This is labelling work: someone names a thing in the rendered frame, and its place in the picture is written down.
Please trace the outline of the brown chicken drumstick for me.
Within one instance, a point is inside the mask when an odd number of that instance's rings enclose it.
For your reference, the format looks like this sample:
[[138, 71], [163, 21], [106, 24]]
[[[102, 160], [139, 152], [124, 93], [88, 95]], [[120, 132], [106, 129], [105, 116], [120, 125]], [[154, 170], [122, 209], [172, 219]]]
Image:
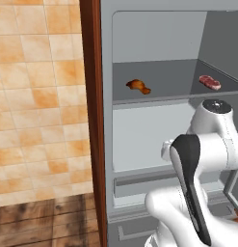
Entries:
[[139, 90], [142, 94], [148, 95], [151, 92], [150, 88], [145, 86], [145, 83], [139, 79], [134, 79], [126, 83], [126, 86], [131, 90]]

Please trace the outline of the grey fridge drawer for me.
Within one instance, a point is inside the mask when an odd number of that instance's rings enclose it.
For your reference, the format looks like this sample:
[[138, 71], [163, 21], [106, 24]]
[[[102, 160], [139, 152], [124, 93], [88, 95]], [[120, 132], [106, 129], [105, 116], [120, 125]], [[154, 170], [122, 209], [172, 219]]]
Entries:
[[[210, 195], [221, 193], [224, 184], [220, 180], [219, 173], [202, 174], [201, 185]], [[145, 195], [158, 188], [179, 186], [179, 180], [173, 171], [169, 173], [147, 173], [139, 176], [131, 176], [114, 179], [114, 207], [141, 205], [145, 201]]]

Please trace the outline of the grey open fridge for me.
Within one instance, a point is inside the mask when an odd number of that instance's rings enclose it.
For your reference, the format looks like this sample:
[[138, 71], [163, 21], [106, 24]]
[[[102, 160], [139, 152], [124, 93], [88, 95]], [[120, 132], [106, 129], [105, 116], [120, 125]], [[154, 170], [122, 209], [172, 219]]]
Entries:
[[[101, 48], [108, 247], [145, 247], [159, 220], [145, 201], [114, 207], [114, 179], [176, 174], [161, 150], [206, 99], [228, 103], [238, 131], [238, 0], [101, 0]], [[151, 92], [127, 87], [134, 79]], [[237, 222], [224, 190], [206, 194], [214, 216]]]

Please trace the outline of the red raw steak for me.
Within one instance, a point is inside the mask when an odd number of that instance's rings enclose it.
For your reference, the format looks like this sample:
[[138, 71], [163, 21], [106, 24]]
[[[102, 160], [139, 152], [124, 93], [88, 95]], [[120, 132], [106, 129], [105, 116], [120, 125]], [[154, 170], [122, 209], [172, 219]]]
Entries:
[[219, 81], [215, 80], [213, 77], [209, 75], [202, 75], [199, 78], [199, 82], [203, 84], [205, 87], [216, 91], [220, 90], [222, 87]]

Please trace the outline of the brown wooden side panel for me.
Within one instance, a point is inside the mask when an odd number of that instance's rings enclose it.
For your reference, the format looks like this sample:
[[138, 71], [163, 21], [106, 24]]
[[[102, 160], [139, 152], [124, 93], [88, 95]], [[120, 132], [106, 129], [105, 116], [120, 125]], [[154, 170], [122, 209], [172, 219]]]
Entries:
[[100, 0], [80, 0], [93, 193], [100, 247], [107, 247]]

